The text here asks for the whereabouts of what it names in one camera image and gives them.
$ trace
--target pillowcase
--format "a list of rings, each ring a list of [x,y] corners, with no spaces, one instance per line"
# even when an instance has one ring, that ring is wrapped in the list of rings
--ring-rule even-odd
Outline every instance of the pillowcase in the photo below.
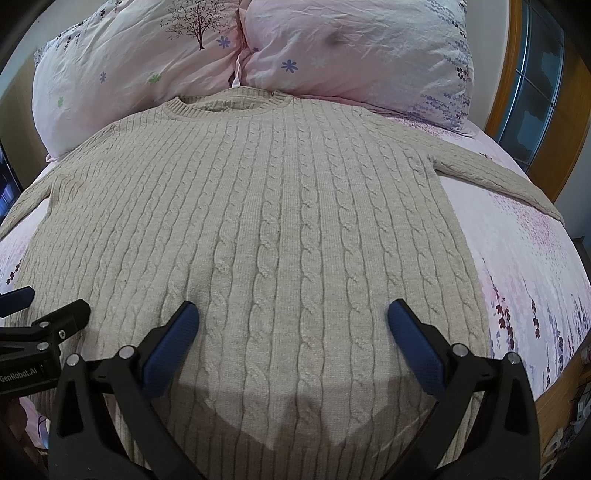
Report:
[[[240,84],[462,131],[473,89],[465,0],[242,0],[239,11]]]
[[[228,88],[243,49],[239,0],[110,0],[50,41],[33,117],[53,158],[176,96]]]

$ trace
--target silver bolt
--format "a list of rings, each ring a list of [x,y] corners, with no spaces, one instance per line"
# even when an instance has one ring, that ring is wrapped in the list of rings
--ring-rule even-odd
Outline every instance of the silver bolt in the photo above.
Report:
[[[463,343],[456,343],[452,347],[452,352],[455,353],[457,356],[466,356],[470,350],[468,347]]]
[[[125,345],[119,349],[119,356],[123,359],[128,359],[133,357],[135,353],[135,347],[131,345]]]
[[[67,358],[66,363],[73,367],[74,365],[77,365],[79,361],[80,355],[78,355],[77,353],[73,353]]]
[[[509,352],[507,354],[507,360],[509,360],[509,362],[513,365],[519,365],[519,363],[521,362],[521,357],[517,355],[515,352]]]

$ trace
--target beige cable knit sweater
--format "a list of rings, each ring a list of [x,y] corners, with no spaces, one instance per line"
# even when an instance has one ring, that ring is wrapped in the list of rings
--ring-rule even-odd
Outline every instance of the beige cable knit sweater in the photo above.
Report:
[[[21,196],[0,238],[51,204],[18,280],[37,296],[8,324],[83,298],[90,324],[63,354],[94,359],[191,300],[201,330],[158,409],[210,480],[379,478],[433,405],[387,305],[403,297],[487,353],[436,170],[560,217],[513,172],[362,108],[246,87],[171,100],[104,128]]]

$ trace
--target blue gripper pad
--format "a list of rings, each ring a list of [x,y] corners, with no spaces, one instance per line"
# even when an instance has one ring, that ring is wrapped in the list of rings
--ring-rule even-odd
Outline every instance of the blue gripper pad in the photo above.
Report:
[[[8,317],[13,313],[29,308],[35,298],[35,290],[23,287],[0,295],[0,317]]]
[[[160,340],[142,370],[142,394],[147,400],[166,392],[199,331],[199,311],[190,303]]]
[[[388,326],[421,388],[440,400],[445,393],[443,363],[414,319],[397,301],[388,308]]]

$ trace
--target bed sheet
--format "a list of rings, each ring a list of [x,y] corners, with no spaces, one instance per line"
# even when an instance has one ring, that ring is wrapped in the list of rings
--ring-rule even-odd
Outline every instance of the bed sheet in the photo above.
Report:
[[[482,154],[527,178],[471,122],[474,134],[466,137],[390,118]],[[50,164],[39,178],[56,166]],[[533,207],[450,177],[441,176],[441,183],[478,271],[489,319],[490,356],[518,352],[538,398],[560,376],[589,330],[591,288],[578,253],[562,224]],[[12,290],[27,245],[48,206],[46,199],[0,241],[0,293]]]

